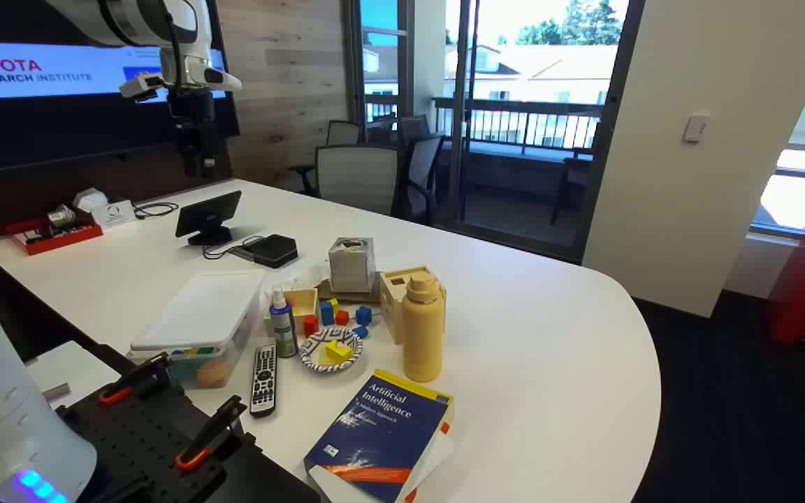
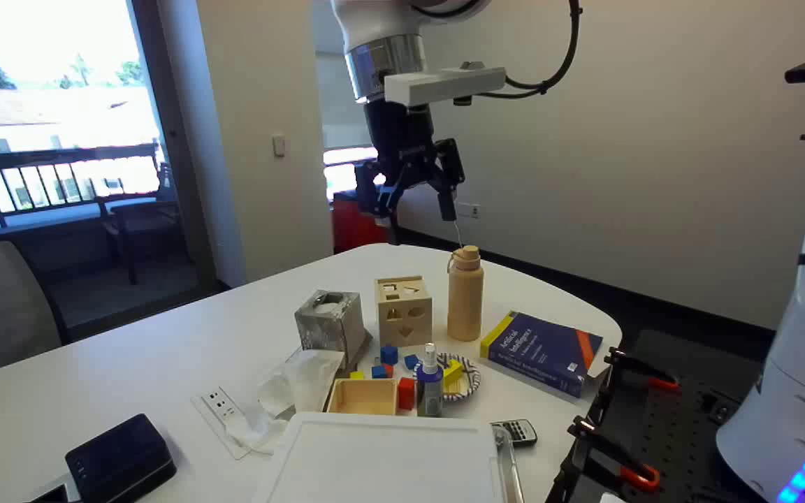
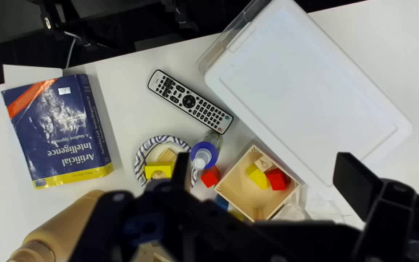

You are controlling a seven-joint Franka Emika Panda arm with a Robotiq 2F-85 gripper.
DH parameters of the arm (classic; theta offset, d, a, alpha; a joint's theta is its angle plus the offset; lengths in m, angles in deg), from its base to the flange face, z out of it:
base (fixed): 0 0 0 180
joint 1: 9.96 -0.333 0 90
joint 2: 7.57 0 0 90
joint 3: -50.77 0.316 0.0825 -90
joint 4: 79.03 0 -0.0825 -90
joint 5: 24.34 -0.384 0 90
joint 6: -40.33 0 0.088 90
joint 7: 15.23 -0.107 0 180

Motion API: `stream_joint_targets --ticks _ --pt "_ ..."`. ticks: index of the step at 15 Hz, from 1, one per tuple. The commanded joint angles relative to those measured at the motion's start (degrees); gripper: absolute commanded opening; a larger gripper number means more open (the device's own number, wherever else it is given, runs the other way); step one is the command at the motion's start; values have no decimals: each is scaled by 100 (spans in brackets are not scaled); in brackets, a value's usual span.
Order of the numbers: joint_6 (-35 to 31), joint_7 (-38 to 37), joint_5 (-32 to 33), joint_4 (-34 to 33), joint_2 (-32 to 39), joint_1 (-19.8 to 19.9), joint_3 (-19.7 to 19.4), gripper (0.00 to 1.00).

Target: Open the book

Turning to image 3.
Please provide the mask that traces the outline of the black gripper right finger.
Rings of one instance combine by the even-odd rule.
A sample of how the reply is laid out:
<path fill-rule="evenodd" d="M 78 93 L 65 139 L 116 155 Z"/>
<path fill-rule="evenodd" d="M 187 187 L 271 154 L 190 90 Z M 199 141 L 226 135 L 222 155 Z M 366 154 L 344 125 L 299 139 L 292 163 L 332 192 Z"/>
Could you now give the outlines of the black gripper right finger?
<path fill-rule="evenodd" d="M 365 219 L 382 187 L 382 180 L 353 154 L 340 151 L 335 154 L 332 185 L 354 214 Z"/>

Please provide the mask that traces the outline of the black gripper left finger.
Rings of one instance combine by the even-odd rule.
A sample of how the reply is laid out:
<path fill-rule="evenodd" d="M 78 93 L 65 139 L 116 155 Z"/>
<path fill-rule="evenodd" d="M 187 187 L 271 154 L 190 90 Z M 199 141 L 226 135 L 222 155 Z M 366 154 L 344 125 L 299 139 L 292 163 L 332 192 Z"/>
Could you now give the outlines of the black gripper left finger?
<path fill-rule="evenodd" d="M 187 153 L 178 153 L 172 176 L 171 176 L 171 189 L 172 190 L 183 190 L 187 183 L 187 170 L 188 170 L 188 154 Z"/>

